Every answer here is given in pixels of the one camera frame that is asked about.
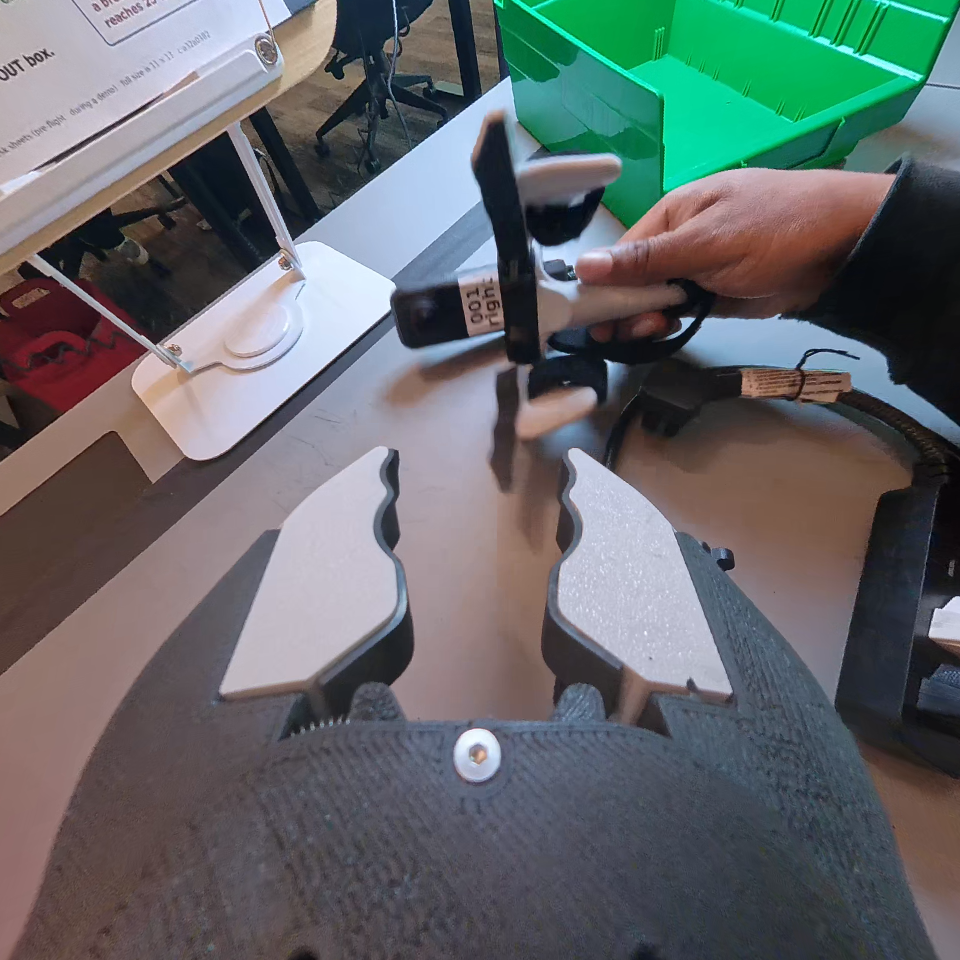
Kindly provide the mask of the black tray holder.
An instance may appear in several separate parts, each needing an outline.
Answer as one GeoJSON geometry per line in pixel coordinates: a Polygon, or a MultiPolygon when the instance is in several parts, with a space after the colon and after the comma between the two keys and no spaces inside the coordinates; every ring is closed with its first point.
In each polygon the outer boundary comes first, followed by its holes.
{"type": "Polygon", "coordinates": [[[879,498],[835,708],[877,749],[959,776],[958,481],[879,498]]]}

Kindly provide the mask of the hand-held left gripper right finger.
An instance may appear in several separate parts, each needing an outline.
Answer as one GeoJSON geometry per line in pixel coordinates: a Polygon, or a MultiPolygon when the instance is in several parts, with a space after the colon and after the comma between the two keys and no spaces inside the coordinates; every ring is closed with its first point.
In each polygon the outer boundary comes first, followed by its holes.
{"type": "Polygon", "coordinates": [[[594,688],[607,718],[636,724],[654,694],[727,706],[734,689],[678,533],[636,488],[570,448],[541,653],[557,684],[594,688]]]}

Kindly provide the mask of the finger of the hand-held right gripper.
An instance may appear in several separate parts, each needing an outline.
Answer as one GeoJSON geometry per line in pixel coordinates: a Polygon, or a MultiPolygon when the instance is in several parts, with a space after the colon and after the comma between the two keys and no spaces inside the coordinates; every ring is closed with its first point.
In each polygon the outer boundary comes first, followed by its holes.
{"type": "Polygon", "coordinates": [[[607,401],[602,358],[546,358],[518,372],[515,434],[532,441],[574,424],[607,401]]]}
{"type": "Polygon", "coordinates": [[[539,245],[577,239],[593,221],[607,186],[619,179],[613,153],[564,153],[533,158],[515,170],[528,234],[539,245]]]}

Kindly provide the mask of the black power plug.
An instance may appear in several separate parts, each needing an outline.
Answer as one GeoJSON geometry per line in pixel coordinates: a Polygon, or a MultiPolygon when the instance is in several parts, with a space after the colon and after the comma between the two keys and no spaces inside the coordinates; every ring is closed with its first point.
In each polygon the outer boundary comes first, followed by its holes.
{"type": "Polygon", "coordinates": [[[655,366],[634,398],[641,429],[654,437],[676,437],[705,405],[725,397],[725,379],[711,369],[655,366]]]}

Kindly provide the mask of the white printed paper sheet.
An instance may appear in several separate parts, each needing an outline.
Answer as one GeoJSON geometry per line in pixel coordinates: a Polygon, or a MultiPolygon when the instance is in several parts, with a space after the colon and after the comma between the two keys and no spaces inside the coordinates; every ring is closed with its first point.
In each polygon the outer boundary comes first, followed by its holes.
{"type": "Polygon", "coordinates": [[[2,184],[71,151],[303,6],[2,2],[2,184]]]}

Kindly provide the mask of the black office chair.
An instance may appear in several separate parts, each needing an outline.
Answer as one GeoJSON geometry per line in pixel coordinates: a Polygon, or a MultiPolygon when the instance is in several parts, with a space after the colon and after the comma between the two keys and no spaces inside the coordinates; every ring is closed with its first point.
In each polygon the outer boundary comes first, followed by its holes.
{"type": "Polygon", "coordinates": [[[401,74],[397,70],[402,40],[412,24],[432,5],[431,1],[338,1],[333,55],[324,71],[336,80],[345,78],[351,64],[363,68],[362,82],[316,130],[316,151],[330,153],[328,136],[351,119],[363,119],[362,150],[358,164],[367,173],[378,174],[381,163],[376,150],[381,121],[389,117],[389,105],[401,105],[435,114],[438,126],[449,120],[439,101],[433,79],[425,74],[401,74]]]}

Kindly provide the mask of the green plastic bin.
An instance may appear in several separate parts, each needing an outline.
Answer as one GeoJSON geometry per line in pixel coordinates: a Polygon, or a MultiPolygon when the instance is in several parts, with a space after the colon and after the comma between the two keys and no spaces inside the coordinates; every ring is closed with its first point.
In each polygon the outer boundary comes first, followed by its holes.
{"type": "Polygon", "coordinates": [[[747,167],[835,166],[901,122],[957,1],[494,3],[518,123],[551,153],[615,154],[606,208],[747,167]]]}

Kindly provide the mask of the person's right forearm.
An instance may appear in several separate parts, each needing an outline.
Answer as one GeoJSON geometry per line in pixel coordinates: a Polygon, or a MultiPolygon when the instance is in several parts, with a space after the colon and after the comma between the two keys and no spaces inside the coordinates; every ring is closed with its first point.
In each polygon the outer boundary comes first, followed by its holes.
{"type": "Polygon", "coordinates": [[[846,263],[797,318],[870,347],[889,377],[959,423],[959,174],[914,158],[846,263]]]}

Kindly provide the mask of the red storage box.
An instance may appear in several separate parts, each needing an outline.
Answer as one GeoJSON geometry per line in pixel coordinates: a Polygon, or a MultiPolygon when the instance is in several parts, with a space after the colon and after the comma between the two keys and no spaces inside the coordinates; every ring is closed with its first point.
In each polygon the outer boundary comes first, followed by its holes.
{"type": "Polygon", "coordinates": [[[21,281],[1,297],[2,378],[62,415],[145,353],[62,284],[21,281]]]}

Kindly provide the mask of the black table leg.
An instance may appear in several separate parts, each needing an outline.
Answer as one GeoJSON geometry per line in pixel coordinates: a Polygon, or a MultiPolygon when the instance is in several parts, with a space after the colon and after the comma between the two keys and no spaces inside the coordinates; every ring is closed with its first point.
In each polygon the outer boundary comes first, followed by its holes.
{"type": "Polygon", "coordinates": [[[459,66],[462,98],[467,104],[472,104],[482,95],[482,83],[471,2],[450,0],[446,3],[459,66]]]}

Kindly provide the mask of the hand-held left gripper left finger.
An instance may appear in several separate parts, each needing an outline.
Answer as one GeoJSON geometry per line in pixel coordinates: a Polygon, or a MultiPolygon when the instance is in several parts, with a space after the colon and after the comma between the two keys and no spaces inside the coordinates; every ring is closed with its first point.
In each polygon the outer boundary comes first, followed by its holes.
{"type": "Polygon", "coordinates": [[[312,491],[279,527],[225,668],[227,702],[304,695],[347,717],[367,684],[390,687],[415,646],[401,538],[398,450],[377,446],[312,491]]]}

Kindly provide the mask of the white sign stand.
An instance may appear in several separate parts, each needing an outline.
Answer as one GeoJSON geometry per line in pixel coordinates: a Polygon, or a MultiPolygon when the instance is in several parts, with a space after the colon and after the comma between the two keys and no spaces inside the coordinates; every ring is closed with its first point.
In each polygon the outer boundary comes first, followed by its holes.
{"type": "Polygon", "coordinates": [[[325,244],[295,243],[241,121],[225,134],[278,253],[167,342],[150,342],[46,263],[41,250],[96,214],[85,210],[86,202],[113,175],[124,176],[281,78],[275,27],[72,150],[2,183],[2,272],[29,262],[142,345],[147,354],[131,388],[181,454],[198,462],[235,448],[375,326],[389,310],[393,282],[325,244]]]}

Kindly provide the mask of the person's right hand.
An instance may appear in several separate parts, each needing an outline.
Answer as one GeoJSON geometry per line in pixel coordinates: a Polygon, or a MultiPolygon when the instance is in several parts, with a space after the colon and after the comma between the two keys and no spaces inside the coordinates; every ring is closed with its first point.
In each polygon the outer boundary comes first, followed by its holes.
{"type": "Polygon", "coordinates": [[[745,169],[678,187],[612,246],[582,254],[583,283],[685,280],[720,316],[763,319],[812,306],[895,182],[893,173],[745,169]]]}

